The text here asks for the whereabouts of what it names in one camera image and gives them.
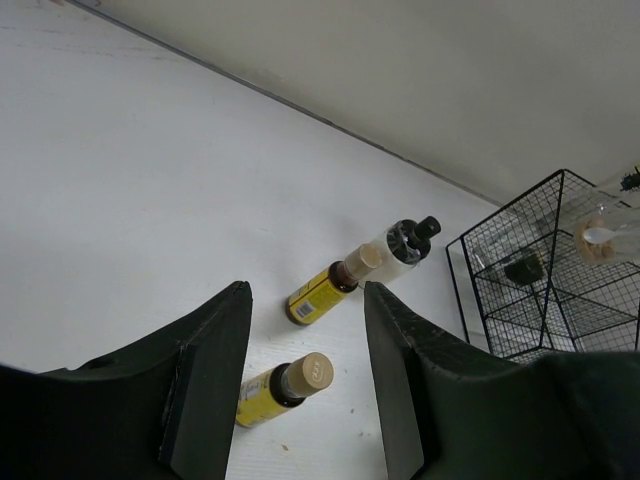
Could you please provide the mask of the glass bottle dark contents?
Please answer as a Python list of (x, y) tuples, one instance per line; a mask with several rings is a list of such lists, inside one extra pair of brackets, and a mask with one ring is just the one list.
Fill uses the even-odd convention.
[(496, 234), (471, 243), (475, 276), (499, 289), (525, 289), (545, 278), (548, 269), (548, 237), (533, 232)]

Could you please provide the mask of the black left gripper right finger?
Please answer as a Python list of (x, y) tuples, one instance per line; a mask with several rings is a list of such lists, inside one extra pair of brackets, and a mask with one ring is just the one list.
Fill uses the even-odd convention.
[(364, 290), (370, 363), (392, 479), (635, 479), (639, 357), (492, 356)]

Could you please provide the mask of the brown spice jar black lid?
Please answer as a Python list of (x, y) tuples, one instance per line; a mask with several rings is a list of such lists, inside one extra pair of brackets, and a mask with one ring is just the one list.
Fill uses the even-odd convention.
[(593, 265), (639, 263), (639, 165), (626, 167), (592, 187), (574, 224), (574, 244)]

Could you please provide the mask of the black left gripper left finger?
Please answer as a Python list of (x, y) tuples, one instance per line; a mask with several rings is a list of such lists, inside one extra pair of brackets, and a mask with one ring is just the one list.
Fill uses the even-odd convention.
[(222, 479), (252, 315), (247, 282), (81, 367), (1, 370), (5, 479)]

